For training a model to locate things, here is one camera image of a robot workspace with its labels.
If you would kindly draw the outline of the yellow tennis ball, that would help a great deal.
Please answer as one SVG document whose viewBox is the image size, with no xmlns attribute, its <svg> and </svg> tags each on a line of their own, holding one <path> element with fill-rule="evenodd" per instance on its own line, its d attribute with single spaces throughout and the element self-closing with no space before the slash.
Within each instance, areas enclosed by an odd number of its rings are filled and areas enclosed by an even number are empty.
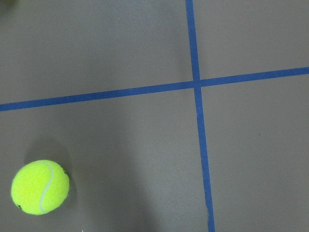
<svg viewBox="0 0 309 232">
<path fill-rule="evenodd" d="M 62 166 L 51 160 L 37 160 L 17 172 L 11 185 L 11 198 L 23 212 L 43 215 L 59 208 L 69 189 L 70 179 Z"/>
</svg>

